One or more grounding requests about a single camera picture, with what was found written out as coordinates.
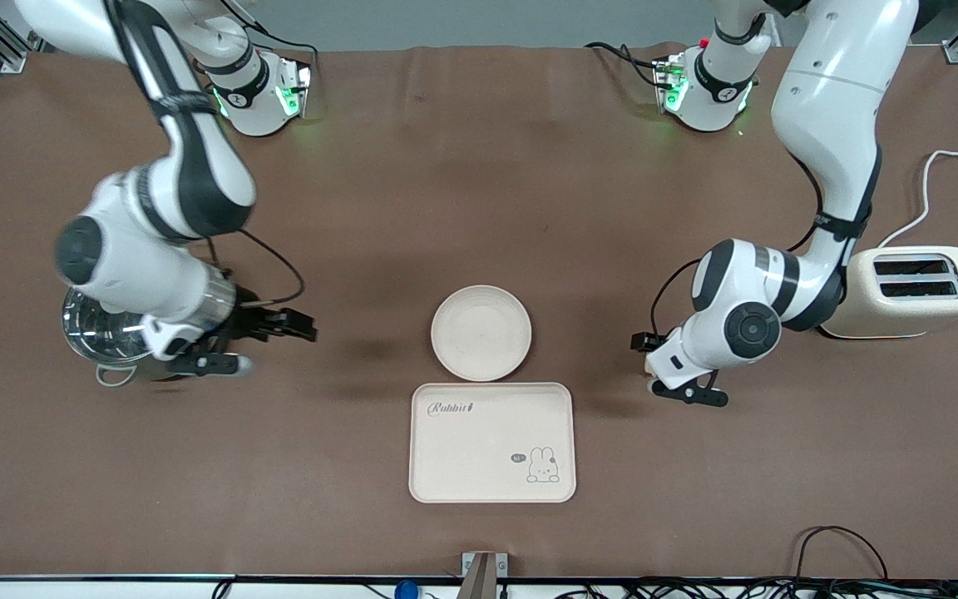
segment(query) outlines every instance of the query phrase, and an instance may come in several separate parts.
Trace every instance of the brown table mat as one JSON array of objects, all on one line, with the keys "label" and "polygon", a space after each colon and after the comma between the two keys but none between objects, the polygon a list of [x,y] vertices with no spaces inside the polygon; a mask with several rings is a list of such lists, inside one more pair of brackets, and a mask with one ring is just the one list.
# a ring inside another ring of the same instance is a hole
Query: brown table mat
[{"label": "brown table mat", "polygon": [[[318,344],[237,344],[249,379],[95,384],[62,339],[52,244],[111,171],[166,149],[126,72],[29,58],[0,81],[0,572],[455,572],[497,549],[517,576],[786,573],[806,527],[874,542],[895,577],[958,577],[958,323],[912,341],[786,334],[723,372],[723,409],[651,397],[627,349],[676,266],[727,236],[808,228],[806,178],[772,132],[790,49],[752,107],[699,134],[590,50],[322,54],[323,120],[233,136],[259,182],[249,227],[304,271]],[[653,56],[655,50],[642,52]],[[879,118],[885,170],[862,246],[919,209],[921,161],[958,149],[958,66],[912,48]],[[958,245],[958,160],[902,243]],[[265,296],[289,274],[240,235],[220,254]],[[575,401],[564,504],[423,505],[410,398],[452,380],[438,303],[500,285],[535,344],[510,380]],[[676,284],[660,319],[687,315]],[[806,573],[875,576],[818,538]]]}]

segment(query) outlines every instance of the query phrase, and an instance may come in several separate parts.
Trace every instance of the black cable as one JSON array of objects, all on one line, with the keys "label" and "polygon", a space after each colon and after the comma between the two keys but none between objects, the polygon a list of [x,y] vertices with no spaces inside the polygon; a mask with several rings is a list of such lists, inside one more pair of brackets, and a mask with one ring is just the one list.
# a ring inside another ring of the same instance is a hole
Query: black cable
[{"label": "black cable", "polygon": [[216,266],[217,270],[224,270],[223,268],[220,268],[220,258],[217,257],[216,246],[213,245],[213,238],[208,236],[208,238],[205,238],[205,243],[210,247],[210,260],[213,261],[213,266]]},{"label": "black cable", "polygon": [[250,238],[250,241],[263,247],[263,249],[268,251],[271,255],[274,255],[274,257],[276,257],[278,261],[282,262],[283,265],[286,266],[286,268],[290,269],[290,274],[293,274],[294,278],[296,278],[296,280],[298,281],[298,289],[297,291],[293,292],[291,295],[280,297],[280,299],[261,300],[261,302],[258,302],[256,304],[261,304],[261,306],[276,306],[277,304],[285,304],[285,303],[288,303],[290,300],[296,299],[296,297],[302,295],[305,292],[305,279],[303,278],[303,276],[301,276],[301,273],[298,272],[298,269],[294,268],[294,265],[292,265],[292,263],[290,263],[288,259],[284,258],[282,254],[274,250],[273,246],[270,246],[269,244],[261,241],[257,235],[251,234],[250,231],[247,231],[246,229],[239,229],[239,232],[240,234],[248,236],[248,238]]},{"label": "black cable", "polygon": [[213,596],[212,599],[224,599],[228,596],[228,591],[231,591],[231,584],[235,582],[234,577],[230,579],[221,580],[216,583],[216,587],[213,587]]},{"label": "black cable", "polygon": [[689,262],[685,263],[685,265],[681,265],[679,270],[676,270],[675,274],[670,276],[669,279],[664,282],[664,285],[662,285],[660,291],[657,292],[657,296],[653,298],[653,306],[649,308],[649,323],[653,325],[653,336],[655,338],[660,338],[660,331],[657,330],[657,304],[660,303],[661,297],[663,297],[665,291],[668,291],[669,285],[674,283],[676,278],[678,278],[678,276],[680,276],[684,270],[688,269],[692,265],[699,265],[699,263],[700,258],[697,258],[695,260],[690,260]]},{"label": "black cable", "polygon": [[295,48],[308,48],[309,50],[313,51],[313,61],[316,61],[316,58],[319,56],[320,50],[317,50],[316,46],[313,46],[312,44],[299,44],[299,42],[291,42],[289,39],[277,37],[277,35],[269,33],[269,30],[265,29],[265,26],[263,26],[259,20],[254,19],[253,22],[250,22],[249,20],[244,19],[243,15],[239,15],[239,11],[236,11],[231,4],[228,4],[228,0],[220,0],[220,3],[224,4],[224,8],[228,8],[228,12],[231,12],[232,16],[235,16],[236,19],[239,19],[239,22],[242,23],[243,29],[252,29],[259,34],[264,35],[264,37],[269,37],[277,42],[280,42],[280,44],[294,46]]},{"label": "black cable", "polygon": [[799,580],[801,580],[801,570],[803,569],[803,566],[805,566],[805,550],[808,549],[808,542],[811,541],[813,536],[820,533],[824,533],[825,531],[838,531],[838,532],[846,533],[849,535],[853,535],[855,536],[855,538],[860,539],[860,541],[863,542],[863,545],[867,545],[867,549],[870,549],[871,553],[874,553],[875,557],[878,558],[878,564],[881,565],[881,579],[889,580],[889,568],[886,568],[886,560],[883,560],[881,553],[878,553],[878,550],[875,549],[875,546],[871,545],[871,542],[868,541],[866,538],[864,538],[862,534],[852,530],[851,528],[838,527],[838,526],[815,527],[815,530],[813,530],[807,536],[805,536],[805,539],[803,539],[803,541],[801,542],[801,552],[798,553],[798,572],[796,572],[796,576],[794,576],[794,580],[798,582]]},{"label": "black cable", "polygon": [[389,598],[388,596],[383,595],[382,592],[376,591],[376,588],[375,588],[375,587],[372,587],[372,585],[362,584],[361,587],[365,587],[365,588],[367,588],[369,591],[375,592],[376,595],[379,595],[379,596],[383,597],[383,599],[391,599],[391,598]]},{"label": "black cable", "polygon": [[[653,85],[653,87],[658,87],[660,90],[670,90],[670,88],[672,88],[668,83],[658,83],[657,81],[654,81],[655,71],[653,75],[654,79],[649,79],[649,77],[642,72],[642,68],[638,66],[638,61],[635,60],[635,57],[631,56],[630,48],[628,48],[626,44],[620,46],[620,51],[626,54],[627,60],[630,62],[630,65],[635,68],[635,72],[638,73],[638,76],[642,78],[642,81]],[[649,64],[649,68],[653,68],[653,63]]]},{"label": "black cable", "polygon": [[630,53],[630,48],[627,48],[626,44],[620,46],[620,49],[617,50],[613,48],[612,46],[605,44],[605,42],[590,42],[590,44],[585,45],[585,48],[599,48],[601,50],[608,50],[609,52],[612,52],[613,54],[615,54],[616,57],[619,58],[620,60],[627,61],[628,63],[630,63],[630,65],[635,68],[635,72],[638,73],[638,76],[642,78],[642,81],[645,81],[646,83],[649,83],[650,85],[653,85],[653,87],[661,88],[661,90],[670,90],[670,88],[672,88],[669,84],[658,83],[657,81],[654,81],[653,79],[649,79],[649,77],[647,77],[645,73],[642,72],[642,69],[641,69],[641,67],[643,66],[646,68],[653,68],[653,61],[664,60],[666,57],[656,57],[656,58],[653,58],[653,61],[649,61],[649,62],[640,61],[638,60],[638,58],[634,57],[634,54]]},{"label": "black cable", "polygon": [[[815,213],[817,213],[818,215],[818,213],[822,212],[822,187],[818,185],[818,181],[815,181],[815,175],[813,175],[812,171],[805,166],[805,163],[801,162],[801,159],[799,159],[797,156],[792,155],[792,153],[790,155],[790,158],[792,158],[794,162],[796,162],[798,166],[801,167],[802,171],[805,171],[805,176],[808,177],[808,181],[811,183],[812,188],[815,190]],[[811,228],[809,228],[807,234],[805,234],[805,236],[801,238],[801,241],[794,243],[793,245],[790,246],[790,249],[786,251],[788,253],[793,253],[794,251],[798,250],[799,247],[801,247],[803,244],[807,243],[809,239],[811,239],[811,235],[813,235],[814,232],[815,232],[815,221],[813,220]]]},{"label": "black cable", "polygon": [[638,58],[635,58],[635,57],[628,57],[627,54],[620,52],[620,50],[613,48],[609,44],[605,44],[605,42],[590,42],[590,44],[586,44],[585,46],[583,46],[583,48],[599,48],[601,50],[608,50],[609,52],[612,52],[613,54],[615,54],[616,57],[618,57],[621,61],[631,62],[638,66],[645,66],[650,68],[653,67],[653,63],[643,62],[638,60]]},{"label": "black cable", "polygon": [[594,588],[590,587],[589,584],[585,585],[582,591],[562,592],[554,599],[571,599],[574,597],[578,597],[579,599],[609,599],[608,595],[605,595],[603,592],[594,591]]}]

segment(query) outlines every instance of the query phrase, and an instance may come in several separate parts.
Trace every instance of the wire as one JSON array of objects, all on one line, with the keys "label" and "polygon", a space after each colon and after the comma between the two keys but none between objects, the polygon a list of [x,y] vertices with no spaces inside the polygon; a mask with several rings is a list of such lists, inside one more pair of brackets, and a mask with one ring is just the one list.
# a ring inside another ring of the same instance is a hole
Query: wire
[{"label": "wire", "polygon": [[638,60],[638,58],[635,58],[634,54],[630,53],[630,48],[628,48],[626,44],[623,44],[622,46],[620,46],[619,50],[616,50],[612,46],[605,44],[605,42],[590,42],[590,44],[586,44],[585,46],[586,48],[599,48],[601,50],[608,50],[609,52],[612,52],[613,54],[615,54],[616,57],[618,57],[620,60],[627,61],[628,63],[630,63],[632,67],[635,68],[635,72],[638,73],[638,76],[642,78],[642,81],[645,81],[646,83],[649,83],[650,85],[653,85],[653,87],[661,88],[661,90],[670,90],[670,88],[672,88],[668,83],[660,83],[659,81],[655,81],[654,79],[649,79],[649,77],[647,77],[645,73],[642,72],[642,68],[641,68],[643,66],[646,68],[654,68],[653,63],[655,61],[664,60],[666,56],[656,57],[656,58],[653,58],[653,60],[646,62],[646,61],[640,61]]},{"label": "wire", "polygon": [[[815,190],[815,213],[817,213],[818,215],[818,213],[822,212],[822,187],[818,185],[818,181],[815,181],[815,175],[813,175],[812,171],[805,166],[805,163],[801,162],[801,159],[799,159],[797,156],[792,155],[792,153],[790,155],[790,158],[792,158],[794,162],[796,162],[798,166],[801,167],[802,171],[805,171],[805,176],[808,177],[808,181],[811,183],[812,188]],[[788,247],[788,250],[786,250],[787,253],[792,254],[794,251],[801,249],[801,246],[807,243],[809,239],[811,239],[811,235],[813,235],[814,232],[815,232],[815,220],[812,221],[811,228],[809,228],[805,236],[801,238],[801,241],[796,242],[790,247]]]},{"label": "wire", "polygon": [[583,585],[582,591],[562,592],[554,599],[571,599],[573,597],[579,597],[580,599],[609,599],[608,595],[605,595],[603,592],[596,591],[589,584]]},{"label": "wire", "polygon": [[858,581],[858,583],[864,585],[864,587],[875,587],[875,588],[881,589],[881,591],[896,592],[897,595],[904,595],[908,597],[926,597],[927,599],[932,599],[936,597],[936,595],[932,594],[932,592],[908,591],[907,588],[895,587],[895,585],[883,583],[883,582],[861,580],[861,581]]},{"label": "wire", "polygon": [[210,247],[210,260],[213,260],[213,266],[216,266],[217,270],[223,270],[220,268],[220,258],[217,257],[216,246],[213,245],[213,238],[210,238],[210,236],[205,238],[205,245]]},{"label": "wire", "polygon": [[263,247],[263,249],[268,251],[271,255],[274,255],[274,257],[276,257],[278,261],[282,262],[283,265],[286,266],[286,268],[290,269],[290,274],[293,274],[294,278],[296,278],[296,280],[298,281],[298,289],[297,291],[293,292],[291,295],[280,297],[280,299],[272,299],[272,300],[264,299],[264,300],[260,300],[259,302],[246,302],[246,303],[240,304],[239,305],[240,307],[259,308],[263,306],[276,306],[277,304],[285,304],[285,303],[288,303],[290,300],[296,299],[296,297],[302,295],[305,292],[305,279],[303,278],[303,276],[301,276],[301,273],[298,272],[298,269],[294,268],[294,265],[292,265],[292,263],[290,263],[288,259],[284,258],[282,254],[274,250],[273,246],[270,246],[269,244],[261,241],[257,235],[251,234],[250,231],[247,231],[246,229],[239,229],[239,232],[240,234],[248,236],[248,238],[250,238],[250,241]]},{"label": "wire", "polygon": [[269,30],[265,29],[265,26],[263,26],[258,19],[254,19],[252,22],[248,19],[244,19],[243,15],[239,15],[239,11],[236,11],[231,4],[228,4],[228,0],[220,0],[220,3],[224,4],[224,8],[228,8],[228,12],[231,12],[232,16],[235,16],[236,19],[239,19],[239,22],[242,23],[243,29],[254,30],[259,34],[264,35],[264,37],[269,37],[277,42],[280,42],[280,44],[294,46],[295,48],[308,48],[309,50],[313,51],[313,62],[316,62],[317,57],[319,57],[320,50],[317,50],[316,46],[313,46],[312,44],[299,44],[299,42],[291,42],[289,39],[277,37],[277,35],[269,33]]},{"label": "wire", "polygon": [[921,223],[926,217],[931,213],[931,193],[929,192],[929,186],[931,186],[931,166],[934,164],[934,160],[938,156],[954,156],[958,158],[958,151],[936,151],[931,153],[931,158],[926,160],[926,164],[923,166],[923,211],[916,216],[913,221],[910,221],[905,226],[902,226],[900,229],[896,229],[886,236],[886,239],[881,240],[881,243],[878,244],[878,247],[886,247],[891,241],[898,238],[905,232],[915,228],[917,224]]},{"label": "wire", "polygon": [[846,533],[855,536],[855,538],[860,539],[860,541],[863,541],[863,545],[867,545],[867,549],[870,549],[871,553],[874,553],[875,557],[878,558],[878,564],[881,565],[882,580],[889,580],[889,568],[886,568],[886,560],[882,560],[881,553],[878,553],[878,550],[875,549],[875,546],[871,545],[871,542],[864,538],[862,534],[852,530],[851,528],[837,526],[815,527],[815,530],[805,536],[805,539],[803,539],[801,542],[801,552],[798,553],[798,573],[796,573],[794,580],[798,582],[801,580],[801,570],[803,569],[803,566],[805,566],[805,551],[808,549],[808,542],[811,541],[815,535],[824,533],[825,531],[838,531]]},{"label": "wire", "polygon": [[231,584],[235,582],[234,577],[230,579],[221,580],[216,583],[216,587],[213,587],[213,596],[212,599],[224,599],[228,596],[228,591],[231,591]]},{"label": "wire", "polygon": [[383,595],[382,592],[376,591],[376,587],[372,587],[372,585],[362,584],[361,587],[365,587],[365,588],[367,588],[369,591],[375,592],[376,595],[379,595],[379,596],[383,597],[383,599],[391,599],[391,598],[389,598],[387,595]]},{"label": "wire", "polygon": [[605,44],[605,42],[590,42],[590,44],[586,44],[585,46],[583,46],[583,48],[599,48],[601,50],[608,50],[609,52],[612,52],[613,54],[615,54],[616,57],[618,57],[622,61],[634,63],[635,65],[638,65],[638,66],[653,68],[653,63],[640,61],[638,60],[638,58],[629,56],[629,54],[624,54],[622,51],[617,50],[608,44]]},{"label": "wire", "polygon": [[674,283],[676,278],[678,278],[678,276],[680,276],[682,272],[684,272],[684,270],[688,269],[692,265],[699,265],[699,263],[700,263],[700,258],[696,258],[694,260],[690,260],[689,262],[685,263],[685,265],[681,265],[679,267],[679,270],[676,270],[675,274],[670,276],[668,280],[664,282],[664,285],[662,285],[662,287],[660,288],[660,291],[657,292],[657,296],[653,298],[653,306],[649,308],[649,323],[653,325],[654,337],[657,337],[657,338],[660,337],[660,331],[657,330],[657,304],[660,303],[660,299],[661,297],[663,297],[664,292],[668,291],[670,284]]},{"label": "wire", "polygon": [[[630,61],[630,65],[635,68],[635,72],[638,73],[638,76],[642,78],[642,81],[653,85],[653,87],[660,88],[660,90],[670,90],[672,88],[668,83],[660,83],[657,79],[657,72],[653,71],[653,80],[650,80],[649,77],[642,72],[642,68],[638,66],[638,61],[635,60],[634,56],[631,56],[630,48],[626,44],[620,46],[620,51],[622,51],[627,56],[627,60]],[[654,68],[653,63],[649,64],[649,68]]]}]

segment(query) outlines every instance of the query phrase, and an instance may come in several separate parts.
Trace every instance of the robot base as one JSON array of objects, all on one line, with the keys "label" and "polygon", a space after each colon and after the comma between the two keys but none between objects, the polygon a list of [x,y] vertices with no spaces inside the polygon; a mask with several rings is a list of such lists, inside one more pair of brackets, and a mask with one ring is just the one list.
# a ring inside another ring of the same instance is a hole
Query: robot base
[{"label": "robot base", "polygon": [[214,88],[214,96],[224,115],[235,129],[244,136],[270,136],[288,124],[294,117],[305,118],[305,103],[309,99],[309,84],[312,82],[312,67],[298,64],[289,58],[267,50],[258,50],[259,56],[273,73],[264,90],[254,96],[247,107],[233,103],[231,94],[220,97]]},{"label": "robot base", "polygon": [[657,103],[662,112],[678,117],[682,124],[697,131],[719,131],[745,110],[748,94],[753,90],[749,83],[741,98],[733,102],[716,102],[706,88],[697,84],[694,64],[700,54],[700,46],[694,46],[681,54],[668,57],[668,61],[655,65],[657,81],[668,83],[670,90],[657,88]]}]

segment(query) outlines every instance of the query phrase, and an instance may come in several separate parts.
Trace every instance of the metal bracket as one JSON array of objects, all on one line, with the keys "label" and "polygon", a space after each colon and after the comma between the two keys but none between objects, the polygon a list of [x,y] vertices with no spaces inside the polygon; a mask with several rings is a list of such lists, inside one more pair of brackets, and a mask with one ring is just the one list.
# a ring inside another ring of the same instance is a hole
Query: metal bracket
[{"label": "metal bracket", "polygon": [[27,63],[27,52],[20,53],[20,61],[14,63],[3,63],[0,72],[3,75],[20,75],[24,71],[24,64]]},{"label": "metal bracket", "polygon": [[941,42],[941,50],[946,54],[948,64],[958,64],[958,53],[951,49],[950,42],[947,39],[943,39]]},{"label": "metal bracket", "polygon": [[489,553],[493,555],[494,562],[497,565],[495,572],[497,577],[509,577],[509,554],[508,553],[490,553],[490,551],[469,551],[461,553],[461,576],[468,576],[468,568],[472,567],[476,555],[479,553]]},{"label": "metal bracket", "polygon": [[498,577],[509,576],[509,554],[474,551],[461,555],[464,582],[457,599],[495,599]]}]

